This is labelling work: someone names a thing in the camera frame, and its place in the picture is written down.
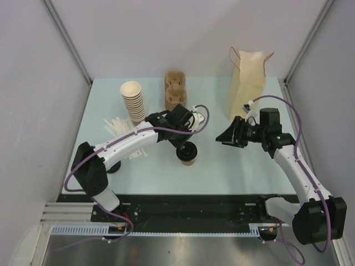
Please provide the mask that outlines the black cup lid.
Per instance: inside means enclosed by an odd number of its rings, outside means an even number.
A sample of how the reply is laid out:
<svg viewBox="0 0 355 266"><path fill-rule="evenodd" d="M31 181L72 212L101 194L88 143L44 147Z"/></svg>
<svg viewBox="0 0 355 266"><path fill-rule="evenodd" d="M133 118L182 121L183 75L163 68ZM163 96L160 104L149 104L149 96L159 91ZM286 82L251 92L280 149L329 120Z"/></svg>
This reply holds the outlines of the black cup lid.
<svg viewBox="0 0 355 266"><path fill-rule="evenodd" d="M176 155L179 160L183 160L185 158L194 158L197 156L198 150L194 143L187 141L185 145L181 149L176 149Z"/></svg>

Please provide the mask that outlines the single brown paper cup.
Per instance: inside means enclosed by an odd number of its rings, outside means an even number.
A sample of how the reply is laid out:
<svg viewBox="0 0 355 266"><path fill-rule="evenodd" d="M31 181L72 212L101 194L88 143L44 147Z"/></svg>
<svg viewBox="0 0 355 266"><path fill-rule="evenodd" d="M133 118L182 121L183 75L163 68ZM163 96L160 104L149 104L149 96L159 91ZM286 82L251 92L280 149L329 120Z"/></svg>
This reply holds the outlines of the single brown paper cup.
<svg viewBox="0 0 355 266"><path fill-rule="evenodd" d="M185 166L192 166L195 161L197 159L197 156L195 156L194 158L185 158L183 160L181 160L182 164L185 165Z"/></svg>

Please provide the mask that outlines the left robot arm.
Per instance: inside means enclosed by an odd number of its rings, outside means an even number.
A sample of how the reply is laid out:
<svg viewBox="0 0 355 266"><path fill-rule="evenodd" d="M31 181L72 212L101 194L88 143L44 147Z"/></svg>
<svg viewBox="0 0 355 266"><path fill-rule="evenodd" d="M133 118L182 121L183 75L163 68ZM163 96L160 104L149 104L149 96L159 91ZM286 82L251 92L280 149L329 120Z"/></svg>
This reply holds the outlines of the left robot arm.
<svg viewBox="0 0 355 266"><path fill-rule="evenodd" d="M189 111L180 104L171 111L150 114L134 129L113 140L100 145L80 144L71 174L85 194L104 208L103 215L115 222L122 217L123 209L109 187L107 174L117 171L124 157L144 146L167 140L177 149L185 147L204 120L195 109Z"/></svg>

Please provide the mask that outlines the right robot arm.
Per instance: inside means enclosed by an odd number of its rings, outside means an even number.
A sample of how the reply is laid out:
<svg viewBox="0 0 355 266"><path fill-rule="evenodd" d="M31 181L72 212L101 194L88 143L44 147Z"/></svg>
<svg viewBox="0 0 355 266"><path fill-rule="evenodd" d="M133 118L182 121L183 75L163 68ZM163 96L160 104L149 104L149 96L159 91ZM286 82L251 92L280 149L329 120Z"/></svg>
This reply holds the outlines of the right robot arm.
<svg viewBox="0 0 355 266"><path fill-rule="evenodd" d="M260 143L289 179L300 204L297 206L281 196L267 196L265 203L256 208L256 217L261 222L269 222L274 217L285 222L303 245L342 238L347 212L345 200L333 197L298 155L295 139L282 131L277 108L261 109L260 122L255 125L235 117L215 140L239 148L249 142Z"/></svg>

